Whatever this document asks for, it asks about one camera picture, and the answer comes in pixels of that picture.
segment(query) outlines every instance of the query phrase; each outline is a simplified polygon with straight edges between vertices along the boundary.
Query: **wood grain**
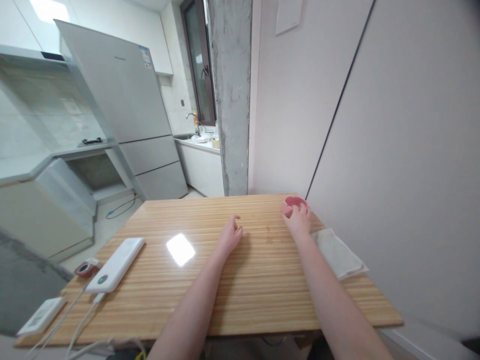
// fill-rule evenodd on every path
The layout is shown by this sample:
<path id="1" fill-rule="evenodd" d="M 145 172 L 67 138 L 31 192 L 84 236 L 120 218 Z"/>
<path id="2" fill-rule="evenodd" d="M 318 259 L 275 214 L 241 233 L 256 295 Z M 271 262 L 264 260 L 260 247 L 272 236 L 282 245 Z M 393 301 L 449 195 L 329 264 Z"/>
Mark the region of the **wood grain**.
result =
<path id="1" fill-rule="evenodd" d="M 213 251 L 231 214 L 241 216 L 237 223 L 243 226 L 243 238 L 223 269 L 208 335 L 318 330 L 320 327 L 297 249 L 280 214 L 280 205 L 286 196 L 145 202 L 96 255 L 105 262 L 124 239 L 145 238 L 139 256 L 118 288 L 108 294 L 93 312 L 77 344 L 110 337 L 118 340 L 129 337 L 153 340 L 158 337 Z M 312 215 L 312 232 L 324 228 L 323 223 Z M 166 247 L 167 241 L 177 234 L 184 234 L 195 249 L 193 259 L 182 267 L 177 265 Z M 403 323 L 397 310 L 366 274 L 342 283 L 373 326 Z M 83 285 L 82 280 L 74 278 L 65 287 L 69 301 Z M 70 342 L 94 297 L 94 294 L 82 295 L 52 338 L 51 345 Z M 20 338 L 17 346 L 34 345 L 41 337 Z"/>

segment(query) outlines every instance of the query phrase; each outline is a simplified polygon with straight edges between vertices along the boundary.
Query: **range hood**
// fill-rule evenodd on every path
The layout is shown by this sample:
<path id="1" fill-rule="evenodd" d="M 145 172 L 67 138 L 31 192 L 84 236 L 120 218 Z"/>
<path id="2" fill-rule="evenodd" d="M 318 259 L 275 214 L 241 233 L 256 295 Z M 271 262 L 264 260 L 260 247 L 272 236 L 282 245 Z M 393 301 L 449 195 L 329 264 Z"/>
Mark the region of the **range hood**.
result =
<path id="1" fill-rule="evenodd" d="M 60 54 L 31 50 L 21 47 L 0 45 L 0 55 L 8 55 L 21 58 L 30 58 L 36 60 L 46 60 L 55 62 L 65 62 L 64 57 Z"/>

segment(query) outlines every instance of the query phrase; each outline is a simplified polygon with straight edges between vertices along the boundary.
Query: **white cable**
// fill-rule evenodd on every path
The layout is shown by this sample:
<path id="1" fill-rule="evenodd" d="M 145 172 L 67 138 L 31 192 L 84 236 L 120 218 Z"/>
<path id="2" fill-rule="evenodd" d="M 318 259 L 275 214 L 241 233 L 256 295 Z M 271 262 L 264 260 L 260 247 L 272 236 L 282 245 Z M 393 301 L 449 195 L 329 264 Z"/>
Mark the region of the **white cable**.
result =
<path id="1" fill-rule="evenodd" d="M 112 338 L 110 338 L 108 340 L 97 341 L 97 342 L 94 342 L 94 343 L 92 343 L 88 346 L 85 346 L 82 349 L 80 349 L 79 351 L 77 351 L 76 353 L 72 354 L 70 357 L 66 358 L 65 360 L 76 360 L 76 359 L 80 358 L 81 356 L 83 356 L 84 354 L 88 353 L 89 351 L 91 351 L 93 349 L 96 349 L 96 348 L 99 348 L 100 346 L 105 346 L 105 347 L 113 346 L 113 347 L 115 347 L 115 345 L 121 345 L 121 344 L 125 344 L 125 343 L 130 343 L 130 342 L 135 343 L 140 348 L 140 350 L 143 352 L 143 354 L 147 353 L 145 351 L 145 347 L 142 345 L 142 342 L 136 337 L 131 337 L 131 338 L 128 338 L 128 339 L 122 340 L 122 341 L 115 341 Z"/>
<path id="2" fill-rule="evenodd" d="M 73 337 L 71 338 L 70 345 L 68 346 L 68 350 L 66 351 L 66 357 L 65 357 L 66 359 L 68 359 L 68 357 L 70 356 L 70 352 L 72 351 L 72 348 L 74 347 L 74 343 L 77 340 L 77 337 L 79 336 L 80 328 L 82 327 L 85 320 L 87 320 L 87 318 L 89 317 L 89 315 L 92 313 L 92 311 L 95 309 L 96 306 L 97 306 L 97 303 L 93 303 L 91 305 L 90 310 L 88 310 L 88 312 L 85 314 L 83 319 L 78 324 L 78 326 L 75 330 L 75 333 L 73 334 Z"/>
<path id="3" fill-rule="evenodd" d="M 39 345 L 41 343 L 43 343 L 45 341 L 45 343 L 43 344 L 43 346 L 41 347 L 41 349 L 35 354 L 34 357 L 32 357 L 30 360 L 34 360 L 41 352 L 42 350 L 45 348 L 45 346 L 47 346 L 47 344 L 49 343 L 50 339 L 54 336 L 54 334 L 57 332 L 58 328 L 60 327 L 60 325 L 62 324 L 62 322 L 65 320 L 65 317 L 67 317 L 68 313 L 70 312 L 70 310 L 74 307 L 75 303 L 78 301 L 78 299 L 80 298 L 80 296 L 85 292 L 85 289 L 87 288 L 87 285 L 85 285 L 83 287 L 83 289 L 78 293 L 78 295 L 76 296 L 76 298 L 73 300 L 73 302 L 71 303 L 71 305 L 68 307 L 68 309 L 65 311 L 65 313 L 63 314 L 63 316 L 61 317 L 61 319 L 56 323 L 55 327 L 53 329 L 50 330 L 49 333 L 45 334 L 41 340 L 39 342 L 36 343 L 36 345 L 34 347 L 32 347 L 30 349 L 29 352 L 26 353 L 25 357 L 23 358 L 24 360 L 27 359 L 33 352 L 36 348 L 39 347 Z"/>
<path id="4" fill-rule="evenodd" d="M 78 324 L 76 330 L 75 330 L 75 333 L 73 334 L 73 337 L 71 338 L 71 341 L 70 341 L 70 345 L 68 346 L 68 350 L 66 351 L 66 356 L 65 356 L 65 359 L 68 359 L 69 356 L 70 356 L 70 352 L 72 351 L 72 348 L 74 347 L 74 344 L 75 344 L 75 341 L 77 341 L 77 338 L 80 334 L 80 330 L 82 328 L 82 325 L 84 324 L 85 320 L 87 320 L 87 318 L 89 317 L 89 315 L 92 313 L 92 311 L 95 309 L 95 307 L 98 305 L 99 302 L 101 302 L 103 300 L 103 298 L 105 297 L 106 293 L 105 292 L 101 292 L 99 293 L 95 299 L 93 299 L 93 303 L 91 305 L 91 308 L 90 310 L 88 310 L 88 312 L 85 314 L 85 316 L 83 317 L 83 319 L 80 321 L 80 323 Z"/>

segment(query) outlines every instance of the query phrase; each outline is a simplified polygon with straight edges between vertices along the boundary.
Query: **window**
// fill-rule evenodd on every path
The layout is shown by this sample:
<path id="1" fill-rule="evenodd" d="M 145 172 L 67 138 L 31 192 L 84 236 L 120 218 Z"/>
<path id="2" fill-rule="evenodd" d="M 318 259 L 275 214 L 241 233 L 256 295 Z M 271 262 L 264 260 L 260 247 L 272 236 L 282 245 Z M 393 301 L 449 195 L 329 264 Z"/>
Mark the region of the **window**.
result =
<path id="1" fill-rule="evenodd" d="M 186 0 L 180 5 L 198 120 L 215 126 L 214 90 L 211 76 L 209 35 L 203 0 Z"/>

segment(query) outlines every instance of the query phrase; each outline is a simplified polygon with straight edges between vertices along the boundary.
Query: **pink cup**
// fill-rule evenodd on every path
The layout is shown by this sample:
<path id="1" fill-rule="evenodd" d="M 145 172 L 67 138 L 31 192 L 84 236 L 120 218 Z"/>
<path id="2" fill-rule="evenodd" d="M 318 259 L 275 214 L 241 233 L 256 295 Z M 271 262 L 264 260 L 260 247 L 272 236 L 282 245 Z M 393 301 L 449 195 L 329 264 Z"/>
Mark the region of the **pink cup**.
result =
<path id="1" fill-rule="evenodd" d="M 300 209 L 302 204 L 310 209 L 309 203 L 303 200 L 300 196 L 287 196 L 281 203 L 281 213 L 287 218 L 290 218 L 294 212 L 293 207 L 297 206 Z"/>

